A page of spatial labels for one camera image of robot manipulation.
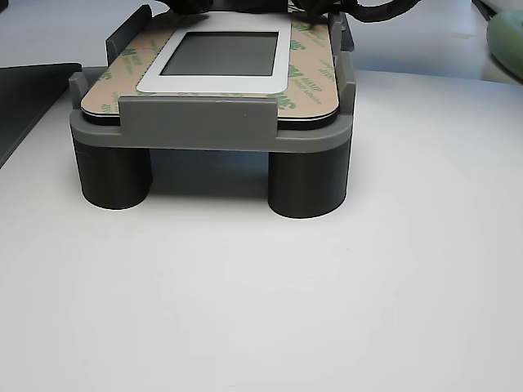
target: display screen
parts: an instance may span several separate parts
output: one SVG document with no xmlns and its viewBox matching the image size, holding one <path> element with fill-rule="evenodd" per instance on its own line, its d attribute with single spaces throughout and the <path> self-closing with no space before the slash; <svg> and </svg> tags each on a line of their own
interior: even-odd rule
<svg viewBox="0 0 523 392">
<path fill-rule="evenodd" d="M 271 76 L 278 33 L 188 33 L 162 75 Z"/>
</svg>

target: white desk surface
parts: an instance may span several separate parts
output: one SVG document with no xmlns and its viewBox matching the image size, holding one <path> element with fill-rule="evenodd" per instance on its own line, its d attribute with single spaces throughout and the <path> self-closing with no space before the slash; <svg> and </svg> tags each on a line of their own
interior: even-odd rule
<svg viewBox="0 0 523 392">
<path fill-rule="evenodd" d="M 156 153 L 139 207 L 93 207 L 64 96 L 0 170 L 0 390 L 523 390 L 523 88 L 357 78 L 312 220 L 265 154 Z"/>
</svg>

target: black cylinder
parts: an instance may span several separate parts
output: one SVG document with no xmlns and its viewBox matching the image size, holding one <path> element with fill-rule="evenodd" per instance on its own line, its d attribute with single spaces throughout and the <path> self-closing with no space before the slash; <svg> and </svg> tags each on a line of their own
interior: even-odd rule
<svg viewBox="0 0 523 392">
<path fill-rule="evenodd" d="M 346 197 L 351 141 L 313 154 L 269 154 L 269 205 L 289 218 L 312 218 Z"/>
<path fill-rule="evenodd" d="M 123 210 L 145 199 L 153 180 L 148 149 L 93 147 L 75 139 L 73 142 L 82 192 L 88 202 Z"/>
</svg>

